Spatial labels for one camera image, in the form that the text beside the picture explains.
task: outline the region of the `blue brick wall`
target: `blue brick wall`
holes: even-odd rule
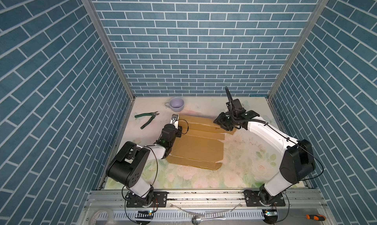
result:
[[[80,0],[0,0],[0,224],[77,222],[128,103]]]
[[[273,97],[288,133],[312,142],[325,166],[313,184],[344,225],[377,224],[376,2],[330,0]]]
[[[137,96],[265,96],[317,0],[92,0]]]

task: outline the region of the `spoon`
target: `spoon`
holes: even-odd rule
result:
[[[204,220],[225,220],[225,216],[219,216],[219,217],[214,217],[214,218],[207,218],[207,219],[202,219],[201,217],[195,215],[192,219],[191,222],[194,225],[199,225]]]

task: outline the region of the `floral tablecloth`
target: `floral tablecloth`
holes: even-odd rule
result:
[[[119,149],[126,141],[139,145],[150,145],[160,136],[165,124],[169,123],[173,112],[165,107],[170,98],[138,97],[135,100]],[[215,119],[226,112],[226,97],[186,97],[185,109],[180,114]],[[239,97],[246,110],[254,110],[268,123],[277,127],[265,98]],[[140,129],[150,117],[136,118],[145,112],[160,113],[146,128]],[[224,142],[223,165],[218,170],[205,170],[190,166],[170,164],[165,159],[158,160],[158,175],[155,189],[197,189],[197,188],[247,188],[259,187],[279,171],[282,156],[271,145],[257,135],[244,129],[234,135],[226,135]],[[149,161],[142,177],[152,183],[156,173],[156,162]],[[121,189],[120,184],[111,178],[105,190]]]

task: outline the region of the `brown cardboard sheet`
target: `brown cardboard sheet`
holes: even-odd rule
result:
[[[217,170],[222,166],[224,158],[225,134],[228,132],[213,123],[212,119],[180,115],[179,119],[187,120],[189,130],[186,135],[176,138],[170,155],[169,163],[193,166],[202,169]],[[182,132],[187,129],[187,123],[179,120]]]

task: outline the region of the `green pliers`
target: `green pliers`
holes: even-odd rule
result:
[[[143,114],[140,114],[140,115],[135,115],[135,118],[138,118],[138,117],[142,117],[142,116],[149,116],[151,115],[151,118],[149,118],[149,120],[147,121],[147,123],[143,124],[143,126],[141,126],[140,128],[143,129],[145,128],[149,123],[152,122],[152,120],[156,117],[156,115],[159,115],[160,113],[158,113],[158,111],[156,112],[151,112],[151,113],[143,113]]]

